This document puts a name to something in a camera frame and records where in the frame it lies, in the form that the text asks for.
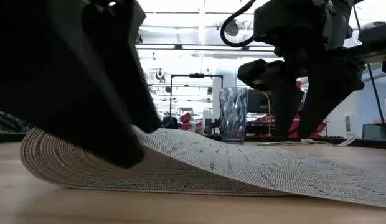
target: black pole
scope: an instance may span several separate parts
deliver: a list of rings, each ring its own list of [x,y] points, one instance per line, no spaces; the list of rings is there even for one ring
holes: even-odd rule
[[[329,137],[329,131],[327,130],[327,123],[328,121],[326,121],[326,137]]]
[[[171,117],[171,108],[172,108],[172,79],[174,78],[174,75],[171,75],[171,87],[169,92],[169,117]]]
[[[224,75],[219,75],[220,78],[220,88],[224,88]]]

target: wooden table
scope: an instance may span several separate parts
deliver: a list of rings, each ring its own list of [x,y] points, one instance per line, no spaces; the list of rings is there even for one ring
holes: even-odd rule
[[[227,197],[65,189],[33,177],[18,143],[0,144],[0,224],[386,223],[386,209],[317,198]],[[386,174],[386,150],[329,146],[285,149]]]
[[[382,124],[382,121],[381,120],[373,120],[373,124]]]

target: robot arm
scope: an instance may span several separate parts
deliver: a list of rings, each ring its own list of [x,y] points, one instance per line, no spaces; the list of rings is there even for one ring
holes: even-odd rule
[[[233,14],[234,19],[248,10],[255,1]],[[359,38],[364,44],[351,49],[343,47],[352,37],[349,17],[354,0],[271,0],[254,12],[251,41],[275,46],[275,54],[284,61],[264,60],[242,65],[238,78],[248,86],[273,93],[276,135],[285,136],[293,122],[303,93],[295,88],[295,80],[308,77],[309,89],[302,110],[299,137],[306,139],[327,115],[353,91],[361,90],[364,63],[386,60],[386,24],[365,30]]]

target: ceiling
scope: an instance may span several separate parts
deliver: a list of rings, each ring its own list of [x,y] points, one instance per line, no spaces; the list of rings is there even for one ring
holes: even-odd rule
[[[237,17],[240,31],[236,37],[227,37],[232,42],[240,42],[253,33],[253,12],[268,0],[257,0],[244,15]],[[232,13],[240,9],[248,0],[138,0],[147,18],[140,27],[144,44],[194,44],[224,45],[220,39],[219,26]],[[386,0],[365,0],[356,5],[360,24],[373,21],[386,21]],[[356,29],[354,15],[350,25]],[[358,43],[354,38],[347,40],[345,46]],[[252,43],[251,46],[267,46],[264,43]],[[243,63],[264,58],[267,61],[279,60],[273,52],[208,51],[208,50],[138,50],[148,83],[170,84],[170,74],[214,73],[220,58],[228,58],[236,69]],[[156,72],[162,68],[164,83],[159,83]],[[173,111],[181,107],[193,107],[201,114],[204,108],[212,107],[212,96],[208,95],[210,78],[189,79],[175,78],[174,84],[189,84],[202,87],[177,87],[172,89],[175,100]],[[169,93],[165,87],[151,87],[154,103],[160,115],[169,111]]]
[[[376,78],[374,80],[376,87],[377,86],[386,86],[386,76],[383,76],[381,78]]]

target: ceiling light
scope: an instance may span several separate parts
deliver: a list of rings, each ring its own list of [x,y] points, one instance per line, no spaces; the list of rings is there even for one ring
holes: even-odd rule
[[[136,49],[173,49],[175,45],[163,45],[163,44],[137,44]]]
[[[189,85],[189,87],[196,87],[196,88],[208,88],[212,87],[212,85]]]
[[[148,84],[151,87],[170,87],[170,84]],[[172,87],[183,87],[184,85],[172,85]]]
[[[241,50],[241,47],[211,46],[211,45],[183,45],[184,50]]]
[[[270,52],[275,50],[274,47],[249,47],[248,49],[252,51],[270,51]]]

